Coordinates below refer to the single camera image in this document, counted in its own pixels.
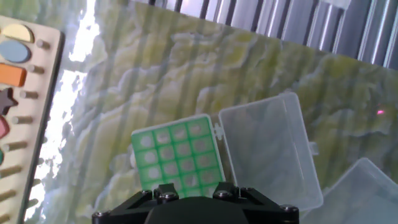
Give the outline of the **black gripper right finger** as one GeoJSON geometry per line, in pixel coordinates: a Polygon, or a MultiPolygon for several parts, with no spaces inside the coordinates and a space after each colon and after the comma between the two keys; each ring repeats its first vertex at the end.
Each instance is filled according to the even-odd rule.
{"type": "Polygon", "coordinates": [[[299,209],[294,205],[279,205],[252,187],[237,187],[220,182],[212,198],[234,205],[248,223],[299,224],[299,209]]]}

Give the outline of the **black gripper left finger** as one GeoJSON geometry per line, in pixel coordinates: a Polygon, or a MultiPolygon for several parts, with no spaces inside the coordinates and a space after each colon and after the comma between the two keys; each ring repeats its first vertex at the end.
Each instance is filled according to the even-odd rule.
{"type": "Polygon", "coordinates": [[[155,190],[141,190],[112,210],[92,214],[92,224],[145,223],[158,205],[178,200],[174,184],[160,184],[155,190]]]}

